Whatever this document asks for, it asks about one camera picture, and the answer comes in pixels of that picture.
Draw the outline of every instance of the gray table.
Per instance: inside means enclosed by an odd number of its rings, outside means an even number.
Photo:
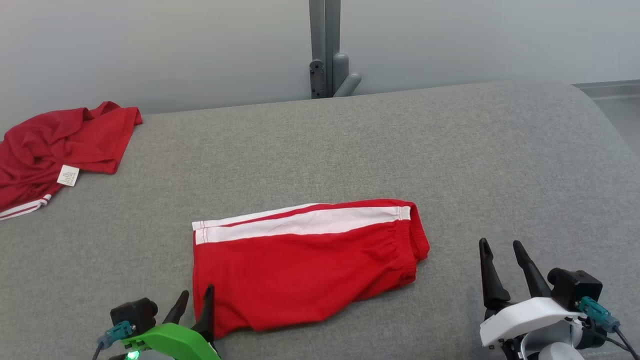
[[[89,359],[109,310],[159,317],[191,288],[191,221],[306,202],[414,201],[431,243],[417,280],[323,323],[238,331],[225,360],[500,359],[482,348],[477,242],[528,297],[511,242],[543,273],[585,270],[640,348],[640,163],[570,85],[485,83],[144,117],[113,176],[83,173],[0,222],[3,359]],[[183,323],[194,322],[189,307]],[[121,351],[114,345],[102,357]],[[589,359],[630,359],[606,345]]]

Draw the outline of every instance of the green led indicator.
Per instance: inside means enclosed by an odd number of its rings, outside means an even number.
[[[139,351],[130,352],[130,353],[127,354],[127,359],[136,360],[138,358],[138,356],[140,356],[140,352]]]

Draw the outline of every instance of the clothing tag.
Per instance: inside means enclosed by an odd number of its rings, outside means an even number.
[[[62,185],[75,186],[78,173],[80,173],[80,169],[77,167],[62,165],[62,170],[60,170],[60,175],[58,175],[58,182]]]

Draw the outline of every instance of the white trim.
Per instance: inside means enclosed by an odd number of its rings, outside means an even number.
[[[268,217],[268,216],[275,215],[275,214],[286,213],[287,211],[291,211],[291,210],[308,208],[309,206],[318,205],[318,204],[319,204],[318,202],[313,202],[313,203],[310,203],[310,204],[302,204],[302,205],[298,205],[298,206],[289,206],[288,208],[263,211],[263,212],[260,212],[260,213],[253,213],[253,214],[247,214],[247,215],[240,215],[238,217],[224,218],[224,219],[220,219],[220,220],[196,221],[196,222],[192,222],[191,226],[193,227],[193,230],[196,231],[196,230],[199,230],[199,229],[204,229],[206,227],[223,226],[223,225],[233,224],[235,222],[244,222],[244,221],[247,221],[247,220],[253,220],[255,218]]]
[[[340,208],[309,211],[285,218],[259,220],[235,226],[208,227],[195,232],[196,245],[283,234],[337,234],[361,227],[409,220],[409,206]]]
[[[25,204],[15,206],[14,208],[4,210],[0,213],[0,221],[36,211],[37,209],[40,209],[40,206],[48,204],[49,200],[51,200],[51,194],[44,195],[42,199],[30,201]]]

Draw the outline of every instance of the clothing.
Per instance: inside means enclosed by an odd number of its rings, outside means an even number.
[[[319,322],[415,280],[429,243],[414,203],[305,204],[193,222],[193,303],[215,286],[214,335]]]
[[[0,142],[0,220],[37,210],[63,186],[62,165],[114,174],[138,108],[103,102],[89,110],[51,111],[14,126]]]

